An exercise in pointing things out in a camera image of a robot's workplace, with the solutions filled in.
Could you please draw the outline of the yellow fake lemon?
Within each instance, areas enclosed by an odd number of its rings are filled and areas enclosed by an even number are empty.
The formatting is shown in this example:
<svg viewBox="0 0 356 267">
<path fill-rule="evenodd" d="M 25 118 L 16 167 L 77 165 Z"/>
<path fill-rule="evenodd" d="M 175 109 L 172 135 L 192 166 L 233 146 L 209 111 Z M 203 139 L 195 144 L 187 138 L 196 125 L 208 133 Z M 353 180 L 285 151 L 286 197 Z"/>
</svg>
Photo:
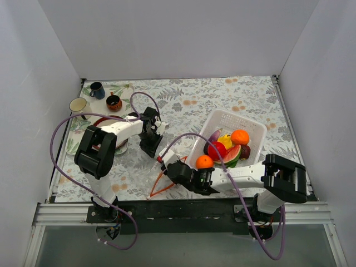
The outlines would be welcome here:
<svg viewBox="0 0 356 267">
<path fill-rule="evenodd" d="M 226 149 L 230 149 L 231 147 L 233 147 L 231 136 L 228 134 L 219 137 L 217 141 L 222 143 Z"/>
</svg>

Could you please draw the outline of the fake watermelon slice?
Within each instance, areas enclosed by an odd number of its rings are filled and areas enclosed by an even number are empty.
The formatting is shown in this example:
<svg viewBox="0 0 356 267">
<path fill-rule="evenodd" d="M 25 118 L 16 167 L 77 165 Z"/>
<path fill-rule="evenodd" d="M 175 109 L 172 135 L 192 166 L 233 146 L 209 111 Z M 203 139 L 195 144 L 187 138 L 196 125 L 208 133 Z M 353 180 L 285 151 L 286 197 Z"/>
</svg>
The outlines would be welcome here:
<svg viewBox="0 0 356 267">
<path fill-rule="evenodd" d="M 236 162 L 240 155 L 241 155 L 241 145 L 235 145 L 229 149 L 227 149 L 224 145 L 216 145 L 218 152 L 222 152 L 222 159 L 223 159 L 223 163 L 228 165 L 231 164 L 233 162 Z M 221 164 L 220 158 L 217 155 L 217 152 L 210 147 L 210 156 L 212 156 L 212 159 L 214 160 L 214 162 L 216 164 Z"/>
</svg>

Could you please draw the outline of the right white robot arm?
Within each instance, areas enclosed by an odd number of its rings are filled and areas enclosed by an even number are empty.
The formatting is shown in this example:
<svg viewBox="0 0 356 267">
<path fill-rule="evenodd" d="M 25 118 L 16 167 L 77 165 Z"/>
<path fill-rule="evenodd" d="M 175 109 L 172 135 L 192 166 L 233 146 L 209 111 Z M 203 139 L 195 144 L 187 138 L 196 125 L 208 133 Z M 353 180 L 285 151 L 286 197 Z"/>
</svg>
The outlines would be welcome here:
<svg viewBox="0 0 356 267">
<path fill-rule="evenodd" d="M 211 195 L 235 187 L 260 188 L 250 209 L 252 216 L 264 221 L 285 203 L 303 204 L 307 201 L 306 169 L 284 157 L 268 154 L 263 162 L 224 171 L 213 167 L 195 170 L 174 152 L 162 157 L 164 174 L 174 183 L 200 195 Z"/>
</svg>

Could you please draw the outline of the orange fake mandarin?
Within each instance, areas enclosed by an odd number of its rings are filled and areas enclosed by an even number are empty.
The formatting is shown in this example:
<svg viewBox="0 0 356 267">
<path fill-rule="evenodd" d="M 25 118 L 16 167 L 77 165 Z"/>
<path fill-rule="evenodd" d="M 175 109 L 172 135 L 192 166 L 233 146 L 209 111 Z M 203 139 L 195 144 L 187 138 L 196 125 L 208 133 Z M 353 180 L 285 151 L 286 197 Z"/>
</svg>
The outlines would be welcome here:
<svg viewBox="0 0 356 267">
<path fill-rule="evenodd" d="M 236 130 L 234 131 L 231 136 L 231 142 L 234 145 L 247 145 L 250 141 L 249 134 L 244 130 Z"/>
</svg>

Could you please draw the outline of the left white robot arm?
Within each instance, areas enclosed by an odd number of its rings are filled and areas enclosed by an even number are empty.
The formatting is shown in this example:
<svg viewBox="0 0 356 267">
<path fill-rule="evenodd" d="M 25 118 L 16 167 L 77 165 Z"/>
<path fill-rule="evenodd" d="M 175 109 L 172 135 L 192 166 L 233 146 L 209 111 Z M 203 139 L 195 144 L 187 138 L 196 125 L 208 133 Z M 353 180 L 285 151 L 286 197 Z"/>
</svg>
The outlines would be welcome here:
<svg viewBox="0 0 356 267">
<path fill-rule="evenodd" d="M 165 125 L 160 113 L 146 108 L 144 113 L 130 113 L 124 119 L 117 118 L 107 126 L 89 126 L 82 137 L 74 162 L 85 174 L 94 192 L 92 203 L 95 213 L 105 222 L 113 222 L 118 217 L 117 196 L 112 190 L 108 177 L 111 171 L 116 147 L 132 136 L 138 136 L 141 150 L 149 157 L 155 157 L 162 140 Z"/>
</svg>

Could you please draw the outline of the clear zip top bag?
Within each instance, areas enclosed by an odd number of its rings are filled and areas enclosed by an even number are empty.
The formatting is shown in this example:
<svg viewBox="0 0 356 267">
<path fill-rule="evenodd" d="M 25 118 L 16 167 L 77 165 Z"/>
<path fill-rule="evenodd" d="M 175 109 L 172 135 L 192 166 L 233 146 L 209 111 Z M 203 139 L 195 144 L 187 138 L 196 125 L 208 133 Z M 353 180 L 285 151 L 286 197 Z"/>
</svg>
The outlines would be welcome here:
<svg viewBox="0 0 356 267">
<path fill-rule="evenodd" d="M 192 193 L 161 175 L 161 165 L 139 147 L 138 139 L 130 140 L 125 152 L 127 172 L 121 177 L 120 200 L 181 200 L 191 199 Z"/>
</svg>

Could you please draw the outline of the red fake apple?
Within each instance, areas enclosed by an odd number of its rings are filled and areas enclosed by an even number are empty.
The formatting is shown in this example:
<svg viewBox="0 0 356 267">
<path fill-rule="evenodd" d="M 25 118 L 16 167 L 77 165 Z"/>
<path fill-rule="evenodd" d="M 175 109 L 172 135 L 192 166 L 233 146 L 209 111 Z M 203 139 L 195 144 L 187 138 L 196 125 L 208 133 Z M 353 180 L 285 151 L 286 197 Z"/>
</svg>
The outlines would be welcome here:
<svg viewBox="0 0 356 267">
<path fill-rule="evenodd" d="M 213 161 L 219 161 L 220 158 L 223 159 L 226 156 L 227 149 L 221 142 L 215 141 L 208 146 L 207 153 Z"/>
</svg>

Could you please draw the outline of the purple fake eggplant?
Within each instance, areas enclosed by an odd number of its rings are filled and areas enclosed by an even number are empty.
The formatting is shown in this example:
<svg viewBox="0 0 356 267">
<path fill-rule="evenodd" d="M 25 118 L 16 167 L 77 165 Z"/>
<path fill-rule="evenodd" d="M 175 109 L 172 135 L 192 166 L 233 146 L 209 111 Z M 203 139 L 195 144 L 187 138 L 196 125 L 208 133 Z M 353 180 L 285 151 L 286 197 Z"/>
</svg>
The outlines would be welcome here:
<svg viewBox="0 0 356 267">
<path fill-rule="evenodd" d="M 215 142 L 218 140 L 218 138 L 220 137 L 220 134 L 222 132 L 222 128 L 217 129 L 210 137 L 209 137 L 209 141 L 211 143 Z M 208 142 L 205 143 L 203 152 L 204 154 L 208 155 L 208 147 L 210 146 L 210 144 Z"/>
</svg>

